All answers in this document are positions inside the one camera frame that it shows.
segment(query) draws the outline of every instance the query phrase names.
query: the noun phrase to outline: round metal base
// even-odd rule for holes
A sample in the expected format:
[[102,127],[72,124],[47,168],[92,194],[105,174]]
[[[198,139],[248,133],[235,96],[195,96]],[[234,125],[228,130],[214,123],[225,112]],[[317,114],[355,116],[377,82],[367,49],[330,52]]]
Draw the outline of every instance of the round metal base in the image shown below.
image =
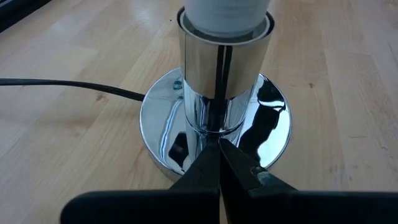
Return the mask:
[[[149,89],[142,102],[140,127],[152,158],[171,180],[192,163],[185,135],[182,73],[169,71]],[[283,153],[292,131],[289,104],[282,92],[259,75],[239,134],[238,147],[270,167]]]

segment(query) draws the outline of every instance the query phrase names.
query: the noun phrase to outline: black cable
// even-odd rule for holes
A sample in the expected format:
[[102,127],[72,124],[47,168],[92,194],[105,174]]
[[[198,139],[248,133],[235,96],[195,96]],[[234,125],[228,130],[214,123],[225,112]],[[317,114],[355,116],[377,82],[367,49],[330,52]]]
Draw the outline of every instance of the black cable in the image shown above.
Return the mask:
[[142,101],[145,95],[141,93],[134,93],[133,91],[123,90],[120,88],[87,83],[87,82],[76,82],[76,81],[63,81],[63,80],[41,80],[41,79],[30,79],[30,78],[0,78],[0,86],[17,86],[17,85],[63,85],[63,86],[75,86],[80,88],[88,88],[92,90],[103,91],[106,93],[123,96],[132,100]]

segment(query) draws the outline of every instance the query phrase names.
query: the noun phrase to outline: chrome lamp base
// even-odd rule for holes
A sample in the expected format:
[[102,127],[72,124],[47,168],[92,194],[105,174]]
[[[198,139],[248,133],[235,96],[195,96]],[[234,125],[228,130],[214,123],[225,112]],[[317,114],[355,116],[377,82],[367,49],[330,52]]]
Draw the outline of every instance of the chrome lamp base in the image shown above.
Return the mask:
[[[155,163],[174,181],[193,162],[185,135],[182,82],[180,68],[163,75],[147,92],[140,112],[142,138]],[[278,160],[288,144],[292,132],[289,104],[283,93],[261,74],[238,131],[237,146],[265,168]]]

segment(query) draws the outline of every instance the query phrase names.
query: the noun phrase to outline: table surface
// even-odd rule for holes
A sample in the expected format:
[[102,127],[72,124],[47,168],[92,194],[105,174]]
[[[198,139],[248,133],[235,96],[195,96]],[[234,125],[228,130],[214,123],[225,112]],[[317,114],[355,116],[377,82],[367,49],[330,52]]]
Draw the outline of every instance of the table surface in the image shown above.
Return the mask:
[[[53,0],[0,34],[1,78],[145,93],[179,66],[182,1]],[[293,135],[271,172],[298,189],[398,190],[398,1],[280,0],[261,72]],[[65,86],[0,87],[0,223],[57,223],[91,190],[165,189],[141,103]]]

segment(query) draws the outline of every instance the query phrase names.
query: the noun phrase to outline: black object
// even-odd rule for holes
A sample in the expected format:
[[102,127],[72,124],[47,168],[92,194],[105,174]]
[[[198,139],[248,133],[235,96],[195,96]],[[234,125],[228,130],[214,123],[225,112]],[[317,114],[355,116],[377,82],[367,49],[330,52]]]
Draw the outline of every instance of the black object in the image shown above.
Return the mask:
[[0,0],[0,32],[51,0]]
[[182,168],[184,160],[188,157],[188,153],[187,134],[179,133],[169,151],[169,157]]
[[61,224],[219,223],[220,184],[228,223],[396,222],[396,193],[298,191],[221,139],[169,190],[83,194],[65,206]]
[[142,101],[145,98],[144,94],[136,93],[121,88],[101,85],[96,83],[65,81],[65,80],[44,80],[32,78],[0,78],[0,86],[19,86],[19,85],[61,85],[61,86],[74,86],[80,88],[87,88],[91,90],[103,91],[106,93],[122,96],[132,100]]

